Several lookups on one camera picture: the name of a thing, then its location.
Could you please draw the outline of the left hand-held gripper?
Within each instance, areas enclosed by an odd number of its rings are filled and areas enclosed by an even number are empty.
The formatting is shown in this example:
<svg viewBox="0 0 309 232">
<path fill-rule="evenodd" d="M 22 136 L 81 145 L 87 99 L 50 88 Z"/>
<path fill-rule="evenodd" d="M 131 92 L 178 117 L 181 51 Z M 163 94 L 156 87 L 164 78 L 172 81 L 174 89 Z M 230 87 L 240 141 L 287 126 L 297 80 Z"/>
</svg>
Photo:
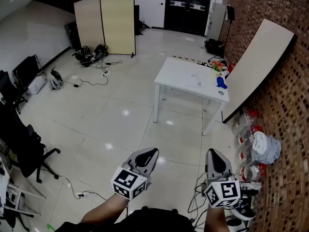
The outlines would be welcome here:
<svg viewBox="0 0 309 232">
<path fill-rule="evenodd" d="M 116 169 L 111 179 L 114 193 L 131 201 L 147 190 L 158 157 L 157 148 L 133 152 L 123 165 Z"/>
</svg>

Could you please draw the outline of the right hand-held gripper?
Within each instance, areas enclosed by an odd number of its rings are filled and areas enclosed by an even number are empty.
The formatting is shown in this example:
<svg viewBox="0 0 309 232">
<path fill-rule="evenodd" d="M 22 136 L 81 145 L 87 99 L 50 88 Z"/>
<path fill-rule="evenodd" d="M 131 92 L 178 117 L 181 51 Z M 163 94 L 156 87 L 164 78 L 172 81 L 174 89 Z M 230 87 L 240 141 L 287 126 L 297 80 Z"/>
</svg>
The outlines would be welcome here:
<svg viewBox="0 0 309 232">
<path fill-rule="evenodd" d="M 233 206 L 240 198 L 240 184 L 228 158 L 210 148 L 205 160 L 203 194 L 212 208 Z"/>
</svg>

